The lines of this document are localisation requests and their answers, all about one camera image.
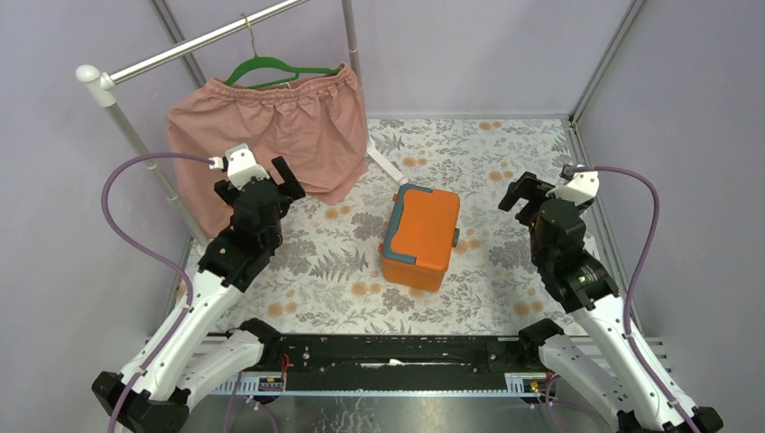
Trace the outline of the orange plastic medicine box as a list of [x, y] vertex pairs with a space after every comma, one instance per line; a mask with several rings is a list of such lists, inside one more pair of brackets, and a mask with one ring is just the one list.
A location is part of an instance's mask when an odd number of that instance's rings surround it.
[[407, 183], [393, 201], [378, 248], [382, 276], [388, 282], [436, 292], [459, 240], [460, 198], [454, 192]]

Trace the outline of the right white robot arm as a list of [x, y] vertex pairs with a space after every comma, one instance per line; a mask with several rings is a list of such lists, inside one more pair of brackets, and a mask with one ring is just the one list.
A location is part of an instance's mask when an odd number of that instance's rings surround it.
[[621, 294], [606, 268], [585, 249], [583, 213], [599, 189], [593, 167], [570, 166], [555, 186], [525, 172], [499, 204], [509, 211], [526, 203], [517, 221], [528, 227], [530, 258], [546, 292], [589, 335], [607, 365], [602, 367], [550, 319], [519, 333], [519, 363], [553, 374], [544, 391], [552, 410], [552, 387], [567, 382], [615, 432], [718, 432], [724, 422], [698, 405], [675, 382], [637, 328], [630, 296]]

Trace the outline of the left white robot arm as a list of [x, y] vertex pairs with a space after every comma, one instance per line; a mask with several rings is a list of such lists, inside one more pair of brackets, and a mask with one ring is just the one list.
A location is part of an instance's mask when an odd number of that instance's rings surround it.
[[[214, 191], [233, 215], [208, 243], [193, 275], [135, 241], [110, 212], [109, 194], [117, 177], [139, 162], [156, 159], [198, 161], [226, 175]], [[106, 222], [128, 244], [171, 267], [186, 286], [185, 299], [144, 348], [120, 371], [102, 372], [94, 380], [92, 391], [109, 416], [107, 431], [122, 426], [131, 432], [178, 432], [193, 409], [230, 377], [251, 366], [267, 371], [279, 362], [278, 344], [245, 327], [199, 359], [192, 357], [222, 313], [268, 266], [283, 243], [281, 220], [306, 195], [283, 157], [272, 159], [271, 165], [277, 177], [243, 143], [222, 157], [176, 152], [137, 156], [107, 178], [101, 194]]]

